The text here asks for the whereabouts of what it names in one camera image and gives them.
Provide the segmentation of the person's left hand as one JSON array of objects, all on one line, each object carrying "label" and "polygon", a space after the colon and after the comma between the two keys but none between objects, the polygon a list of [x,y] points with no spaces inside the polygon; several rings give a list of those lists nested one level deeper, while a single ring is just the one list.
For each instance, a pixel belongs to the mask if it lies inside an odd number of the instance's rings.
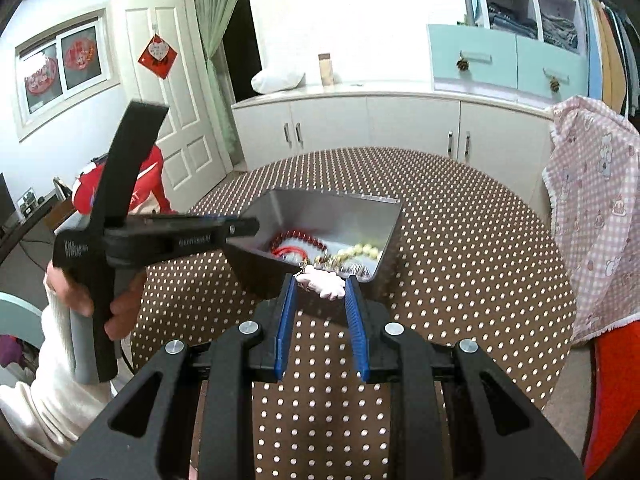
[{"label": "person's left hand", "polygon": [[[104,325],[111,341],[125,339],[136,327],[145,282],[146,272],[137,273],[126,289],[111,302],[112,317]],[[76,283],[52,262],[47,266],[46,283],[70,310],[83,316],[93,315],[93,301],[88,289]]]}]

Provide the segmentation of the white sleeve left forearm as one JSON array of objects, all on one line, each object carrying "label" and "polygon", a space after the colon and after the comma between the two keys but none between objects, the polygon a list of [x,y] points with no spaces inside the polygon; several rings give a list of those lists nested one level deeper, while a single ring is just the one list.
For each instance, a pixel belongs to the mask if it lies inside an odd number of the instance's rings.
[{"label": "white sleeve left forearm", "polygon": [[1,411],[14,434],[50,460],[59,462],[110,402],[132,373],[118,362],[118,375],[109,382],[84,385],[74,375],[75,360],[70,309],[55,292],[41,315],[44,341],[31,384],[1,387]]}]

